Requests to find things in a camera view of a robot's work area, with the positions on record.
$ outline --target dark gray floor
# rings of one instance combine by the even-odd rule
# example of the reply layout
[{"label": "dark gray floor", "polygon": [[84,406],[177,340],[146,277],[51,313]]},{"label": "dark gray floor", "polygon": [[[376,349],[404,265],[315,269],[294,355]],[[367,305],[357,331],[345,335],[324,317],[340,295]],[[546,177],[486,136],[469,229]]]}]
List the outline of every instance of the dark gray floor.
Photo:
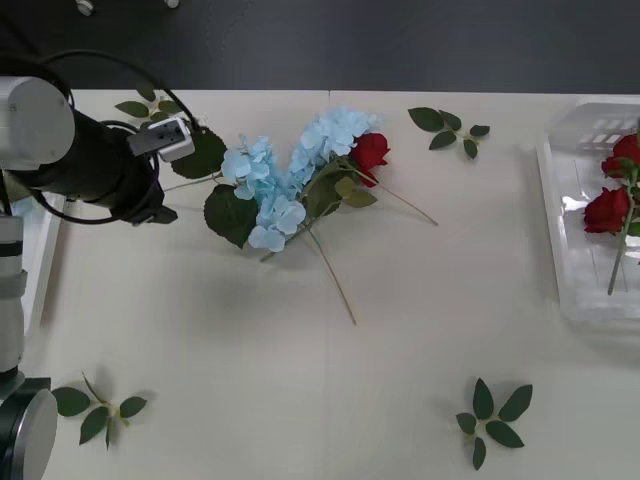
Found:
[{"label": "dark gray floor", "polygon": [[[94,2],[91,18],[74,0],[0,8],[47,53],[103,49],[174,88],[640,93],[638,1]],[[60,67],[75,88],[134,82],[93,61]]]}]

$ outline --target green leaf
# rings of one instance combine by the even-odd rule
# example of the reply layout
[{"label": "green leaf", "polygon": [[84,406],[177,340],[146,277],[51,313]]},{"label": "green leaf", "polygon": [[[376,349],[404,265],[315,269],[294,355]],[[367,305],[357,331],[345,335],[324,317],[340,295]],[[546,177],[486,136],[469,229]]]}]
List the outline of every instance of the green leaf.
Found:
[{"label": "green leaf", "polygon": [[169,114],[165,112],[156,112],[153,115],[151,115],[151,121],[154,123],[160,122],[162,120],[166,120],[167,118],[169,118]]},{"label": "green leaf", "polygon": [[504,404],[500,413],[498,413],[500,420],[504,422],[513,422],[520,418],[520,415],[526,412],[527,408],[529,408],[532,395],[533,385],[523,385],[522,387],[517,388],[509,400],[507,400],[507,403]]},{"label": "green leaf", "polygon": [[80,445],[87,443],[99,434],[107,426],[108,420],[109,409],[107,407],[98,407],[87,415],[80,427]]},{"label": "green leaf", "polygon": [[369,207],[376,203],[378,199],[365,190],[354,190],[349,198],[344,202],[353,208]]},{"label": "green leaf", "polygon": [[481,378],[476,382],[476,389],[473,393],[473,413],[478,420],[486,420],[493,415],[493,397],[487,384]]},{"label": "green leaf", "polygon": [[93,394],[94,397],[96,397],[96,400],[98,400],[100,403],[107,403],[93,389],[93,387],[89,383],[89,380],[87,380],[87,377],[84,376],[84,372],[82,372],[82,377],[84,378],[84,383],[87,384],[87,388],[89,389],[89,391]]},{"label": "green leaf", "polygon": [[160,103],[158,103],[158,108],[160,109],[161,112],[170,113],[170,114],[180,113],[182,111],[182,109],[178,106],[178,104],[173,100],[161,101]]},{"label": "green leaf", "polygon": [[467,139],[462,143],[464,144],[464,151],[467,152],[469,158],[476,158],[476,156],[478,155],[478,146],[476,145],[476,142]]},{"label": "green leaf", "polygon": [[448,145],[451,145],[456,141],[456,134],[453,132],[440,132],[438,135],[433,137],[431,140],[431,145],[429,145],[429,150],[438,150],[439,148],[444,148]]},{"label": "green leaf", "polygon": [[9,202],[17,202],[31,195],[29,190],[23,187],[10,173],[0,172],[0,175],[4,176],[4,186],[7,189],[7,195],[9,195]]},{"label": "green leaf", "polygon": [[227,147],[220,137],[207,127],[198,129],[191,135],[196,151],[191,155],[171,162],[171,168],[178,175],[195,180],[220,171]]},{"label": "green leaf", "polygon": [[485,458],[487,458],[487,446],[484,444],[484,440],[480,437],[476,437],[476,442],[473,448],[473,468],[475,468],[476,471],[480,470]]},{"label": "green leaf", "polygon": [[74,415],[78,415],[89,408],[89,405],[91,404],[89,396],[75,388],[60,387],[56,388],[51,393],[56,397],[56,402],[58,402],[58,413],[63,417],[73,417]]},{"label": "green leaf", "polygon": [[489,130],[491,130],[491,127],[486,125],[474,125],[471,127],[471,130],[469,130],[469,133],[474,137],[484,137],[489,133]]},{"label": "green leaf", "polygon": [[145,100],[148,100],[149,102],[156,101],[156,92],[153,91],[154,90],[153,85],[151,85],[150,83],[146,83],[146,82],[138,83],[136,85],[136,90],[138,91],[140,96]]},{"label": "green leaf", "polygon": [[107,422],[107,433],[104,437],[104,441],[107,444],[107,450],[109,450],[109,445],[111,445],[111,435],[113,433],[114,427],[115,427],[115,421],[113,420],[113,417],[111,417]]},{"label": "green leaf", "polygon": [[136,118],[147,118],[149,116],[149,108],[140,102],[122,102],[116,105],[116,108]]},{"label": "green leaf", "polygon": [[351,180],[351,178],[344,177],[340,179],[338,183],[336,183],[335,189],[338,195],[340,195],[344,199],[347,199],[351,196],[354,185],[355,183],[353,182],[353,180]]},{"label": "green leaf", "polygon": [[258,203],[240,200],[230,185],[217,185],[204,204],[204,219],[207,226],[238,248],[242,248],[256,226]]},{"label": "green leaf", "polygon": [[476,417],[474,417],[470,413],[459,413],[458,415],[456,415],[456,420],[458,420],[460,430],[462,430],[467,435],[473,435],[474,433],[476,433]]},{"label": "green leaf", "polygon": [[630,223],[627,235],[631,237],[640,237],[640,222]]},{"label": "green leaf", "polygon": [[500,445],[508,448],[522,448],[524,443],[513,429],[500,420],[494,420],[485,426],[487,433]]},{"label": "green leaf", "polygon": [[122,418],[131,418],[140,413],[147,401],[140,397],[127,398],[120,404],[120,416]]},{"label": "green leaf", "polygon": [[340,206],[342,197],[336,192],[336,184],[344,177],[345,172],[329,173],[316,181],[305,197],[306,210],[311,218],[318,218],[335,212]]},{"label": "green leaf", "polygon": [[440,115],[442,115],[442,119],[444,120],[444,123],[449,125],[449,128],[451,128],[451,130],[455,130],[457,132],[462,128],[462,121],[458,117],[456,117],[453,113],[440,110]]},{"label": "green leaf", "polygon": [[444,128],[444,120],[433,108],[418,107],[409,110],[411,120],[422,130],[427,132],[439,132]]}]

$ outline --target plastic tray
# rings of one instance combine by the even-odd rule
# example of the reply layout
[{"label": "plastic tray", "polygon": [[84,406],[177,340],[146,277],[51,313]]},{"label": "plastic tray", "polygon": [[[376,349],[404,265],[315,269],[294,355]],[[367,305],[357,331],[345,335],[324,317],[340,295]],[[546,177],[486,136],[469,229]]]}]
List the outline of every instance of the plastic tray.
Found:
[{"label": "plastic tray", "polygon": [[640,238],[627,238],[613,295],[607,286],[617,239],[584,231],[584,208],[605,179],[601,162],[621,136],[636,132],[640,99],[593,96],[552,119],[538,144],[538,164],[563,314],[575,322],[640,327]]}]

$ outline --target white table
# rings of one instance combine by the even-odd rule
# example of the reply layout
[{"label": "white table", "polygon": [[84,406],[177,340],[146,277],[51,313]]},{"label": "white table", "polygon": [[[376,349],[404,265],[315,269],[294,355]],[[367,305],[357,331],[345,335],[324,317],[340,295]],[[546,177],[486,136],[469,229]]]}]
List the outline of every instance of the white table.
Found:
[{"label": "white table", "polygon": [[[314,113],[377,112],[392,149],[380,177],[440,223],[393,198],[336,214],[318,235],[359,326],[304,242],[270,263],[210,232],[210,184],[167,194],[170,226],[65,225],[26,373],[54,386],[84,370],[116,401],[149,407],[105,451],[78,447],[61,419],[46,477],[91,479],[630,478],[640,466],[637,338],[570,328],[558,309],[533,150],[575,97],[455,93],[179,92],[227,145],[266,134],[288,157]],[[127,92],[78,92],[81,110]],[[430,152],[406,110],[491,126],[476,162]],[[170,168],[163,186],[183,183]],[[78,214],[91,214],[76,208]],[[501,404],[533,383],[515,424],[526,448],[488,440],[470,466],[454,415],[482,376]]]}]

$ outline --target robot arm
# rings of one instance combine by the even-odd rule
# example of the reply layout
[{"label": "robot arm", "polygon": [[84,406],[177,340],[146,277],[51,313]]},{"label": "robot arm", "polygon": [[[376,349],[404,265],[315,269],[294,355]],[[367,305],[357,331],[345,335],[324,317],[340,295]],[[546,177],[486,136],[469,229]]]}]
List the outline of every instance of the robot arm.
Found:
[{"label": "robot arm", "polygon": [[[0,76],[0,168],[65,220],[88,225],[176,220],[162,205],[158,158],[173,161],[195,151],[185,122],[172,117],[143,132],[120,122],[100,123],[76,111],[63,91],[42,77]],[[0,200],[2,190],[0,182]],[[69,217],[49,206],[43,192],[105,207],[111,215]],[[50,379],[25,379],[18,370],[24,345],[20,299],[27,279],[22,241],[22,219],[11,216],[7,203],[0,213],[0,480],[42,478],[57,426]]]}]

